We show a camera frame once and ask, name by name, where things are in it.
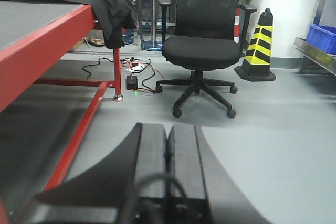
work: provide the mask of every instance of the cone base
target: cone base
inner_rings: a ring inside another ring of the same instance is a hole
[[[274,81],[277,77],[270,71],[267,76],[250,76],[241,66],[235,68],[236,73],[244,80],[247,81]]]

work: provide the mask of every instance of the chair caster wheel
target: chair caster wheel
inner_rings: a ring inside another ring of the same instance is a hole
[[[236,111],[234,109],[230,109],[227,111],[227,116],[229,118],[234,118],[236,116]]]
[[[155,91],[156,91],[156,93],[161,93],[162,92],[162,86],[161,85],[156,86]]]
[[[232,86],[231,88],[230,88],[230,93],[232,93],[232,94],[236,94],[238,92],[238,88],[236,87],[236,86]]]
[[[182,115],[182,110],[176,109],[173,111],[173,116],[179,118]]]

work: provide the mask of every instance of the chair armrest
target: chair armrest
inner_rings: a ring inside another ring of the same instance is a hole
[[[255,7],[254,5],[242,4],[240,7],[243,11],[248,12],[248,13],[255,13],[256,11],[258,11],[258,8]]]
[[[247,35],[247,28],[248,28],[248,24],[250,23],[250,18],[251,18],[251,14],[255,13],[258,8],[255,7],[254,5],[245,5],[242,4],[241,9],[245,12],[245,17],[244,17],[244,24],[243,24],[243,29],[241,31],[241,36],[240,36],[240,50],[243,50],[243,46],[244,46],[244,41],[246,39],[246,35]]]
[[[160,7],[162,10],[162,42],[165,42],[167,33],[167,9],[170,7],[170,3],[160,3]]]

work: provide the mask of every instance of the metal pole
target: metal pole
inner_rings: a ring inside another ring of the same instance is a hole
[[[156,41],[156,0],[152,0],[152,17],[151,17],[151,40],[144,42],[144,49],[148,51],[161,51],[162,42]]]
[[[153,42],[153,47],[156,42],[156,0],[152,0],[152,22],[151,22],[151,41]]]

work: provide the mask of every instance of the red table leg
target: red table leg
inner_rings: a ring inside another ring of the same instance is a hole
[[[114,60],[114,88],[116,90],[115,94],[121,95],[120,48],[114,48],[113,60]]]
[[[67,171],[73,161],[73,158],[77,153],[79,145],[82,142],[82,139],[92,121],[94,114],[96,113],[96,110],[102,100],[102,97],[105,94],[107,87],[108,87],[107,82],[101,83],[100,87],[98,88],[98,91],[96,92],[96,95],[93,97],[92,102],[90,103],[82,120],[80,121],[75,131],[75,134],[73,135],[72,139],[70,140],[70,143],[63,152],[61,159],[59,160],[47,186],[45,187],[45,190],[52,189],[63,182],[67,174]]]
[[[0,200],[0,223],[1,224],[9,224],[8,219],[7,219],[7,215],[5,212],[5,208]]]

